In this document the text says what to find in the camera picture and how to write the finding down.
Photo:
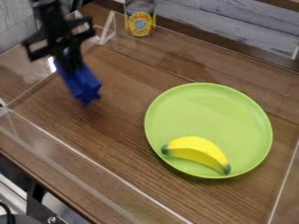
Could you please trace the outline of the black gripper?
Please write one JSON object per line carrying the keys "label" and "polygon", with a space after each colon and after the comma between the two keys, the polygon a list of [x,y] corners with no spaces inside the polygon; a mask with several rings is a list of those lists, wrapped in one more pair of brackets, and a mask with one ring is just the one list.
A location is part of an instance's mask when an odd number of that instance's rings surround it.
{"label": "black gripper", "polygon": [[34,61],[52,55],[61,70],[73,74],[82,65],[80,45],[94,36],[92,16],[65,18],[60,0],[33,0],[32,8],[40,16],[41,28],[22,42],[28,58]]}

